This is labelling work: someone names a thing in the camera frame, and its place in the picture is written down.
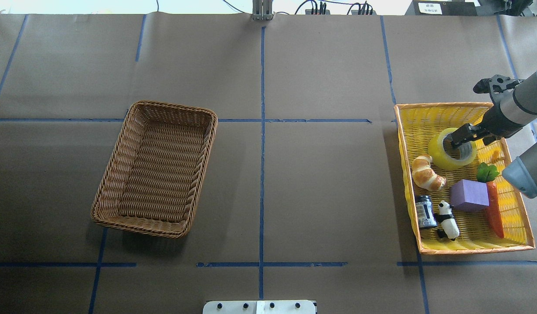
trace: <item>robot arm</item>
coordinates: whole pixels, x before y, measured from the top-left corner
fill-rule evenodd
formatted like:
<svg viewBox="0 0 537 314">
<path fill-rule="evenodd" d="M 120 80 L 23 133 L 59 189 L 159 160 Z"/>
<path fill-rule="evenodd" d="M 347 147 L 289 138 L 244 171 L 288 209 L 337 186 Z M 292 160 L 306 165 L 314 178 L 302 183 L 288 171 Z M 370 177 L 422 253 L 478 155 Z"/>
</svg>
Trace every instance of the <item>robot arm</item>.
<svg viewBox="0 0 537 314">
<path fill-rule="evenodd" d="M 485 145 L 511 137 L 537 119 L 537 71 L 526 80 L 496 75 L 480 80 L 476 93 L 489 93 L 493 107 L 481 123 L 466 123 L 451 134 L 452 147 L 483 139 Z M 503 177 L 529 198 L 537 196 L 537 143 L 517 157 L 502 173 Z"/>
</svg>

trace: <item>brown wicker basket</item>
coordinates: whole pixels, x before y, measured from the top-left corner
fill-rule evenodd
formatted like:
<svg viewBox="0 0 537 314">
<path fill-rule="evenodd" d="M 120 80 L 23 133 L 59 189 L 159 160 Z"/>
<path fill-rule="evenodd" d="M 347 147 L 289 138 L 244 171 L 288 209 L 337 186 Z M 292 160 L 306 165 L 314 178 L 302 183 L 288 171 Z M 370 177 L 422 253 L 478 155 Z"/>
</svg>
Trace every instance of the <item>brown wicker basket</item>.
<svg viewBox="0 0 537 314">
<path fill-rule="evenodd" d="M 92 205 L 99 225 L 185 236 L 218 126 L 208 109 L 139 101 L 129 109 Z"/>
</svg>

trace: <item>clear packing tape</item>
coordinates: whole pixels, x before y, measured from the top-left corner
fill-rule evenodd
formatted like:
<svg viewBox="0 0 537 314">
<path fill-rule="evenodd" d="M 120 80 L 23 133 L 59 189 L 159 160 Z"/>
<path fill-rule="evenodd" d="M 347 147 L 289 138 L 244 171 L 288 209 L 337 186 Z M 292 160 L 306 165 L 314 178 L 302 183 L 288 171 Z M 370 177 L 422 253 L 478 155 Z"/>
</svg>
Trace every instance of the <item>clear packing tape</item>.
<svg viewBox="0 0 537 314">
<path fill-rule="evenodd" d="M 465 143 L 460 146 L 460 158 L 451 157 L 443 145 L 445 138 L 456 131 L 456 127 L 444 129 L 441 133 L 435 135 L 428 144 L 428 153 L 433 159 L 433 163 L 441 169 L 453 171 L 460 169 L 476 159 L 478 148 L 475 142 Z"/>
</svg>

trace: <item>table surface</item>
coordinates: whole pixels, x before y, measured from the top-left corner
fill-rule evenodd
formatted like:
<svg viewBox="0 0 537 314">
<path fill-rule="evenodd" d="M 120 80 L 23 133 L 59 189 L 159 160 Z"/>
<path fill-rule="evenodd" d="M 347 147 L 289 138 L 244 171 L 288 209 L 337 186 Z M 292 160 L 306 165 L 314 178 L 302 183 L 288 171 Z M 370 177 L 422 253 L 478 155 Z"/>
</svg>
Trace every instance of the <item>table surface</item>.
<svg viewBox="0 0 537 314">
<path fill-rule="evenodd" d="M 537 249 L 419 255 L 396 103 L 488 101 L 537 68 L 537 18 L 0 16 L 0 313 L 200 313 L 317 300 L 320 313 L 537 312 Z M 140 99 L 220 119 L 179 240 L 90 208 Z M 508 139 L 513 157 L 537 121 Z M 537 198 L 525 199 L 537 246 Z"/>
</svg>

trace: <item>croissant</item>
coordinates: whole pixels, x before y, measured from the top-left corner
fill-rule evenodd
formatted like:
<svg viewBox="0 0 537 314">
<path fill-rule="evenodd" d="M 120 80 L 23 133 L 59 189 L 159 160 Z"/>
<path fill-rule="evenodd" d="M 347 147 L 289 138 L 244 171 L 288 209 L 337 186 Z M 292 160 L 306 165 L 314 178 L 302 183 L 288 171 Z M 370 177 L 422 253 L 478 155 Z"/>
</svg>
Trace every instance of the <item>croissant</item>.
<svg viewBox="0 0 537 314">
<path fill-rule="evenodd" d="M 439 191 L 445 186 L 446 179 L 432 169 L 432 157 L 423 154 L 412 163 L 412 177 L 417 186 L 428 191 Z"/>
</svg>

